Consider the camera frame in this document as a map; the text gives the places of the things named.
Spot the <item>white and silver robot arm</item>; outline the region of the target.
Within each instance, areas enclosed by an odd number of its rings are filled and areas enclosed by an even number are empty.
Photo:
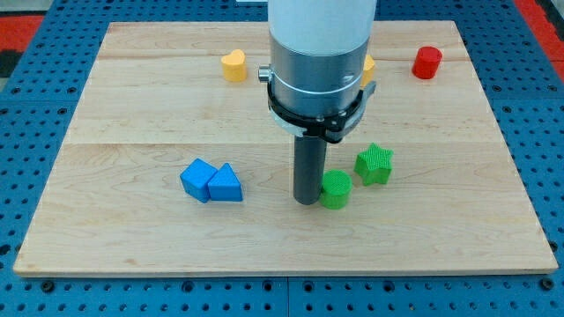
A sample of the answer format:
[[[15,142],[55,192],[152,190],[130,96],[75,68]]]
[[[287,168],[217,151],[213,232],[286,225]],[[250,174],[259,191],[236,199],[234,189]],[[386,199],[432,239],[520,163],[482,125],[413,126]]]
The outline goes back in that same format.
[[[357,98],[375,0],[270,0],[271,106],[304,117],[345,111]]]

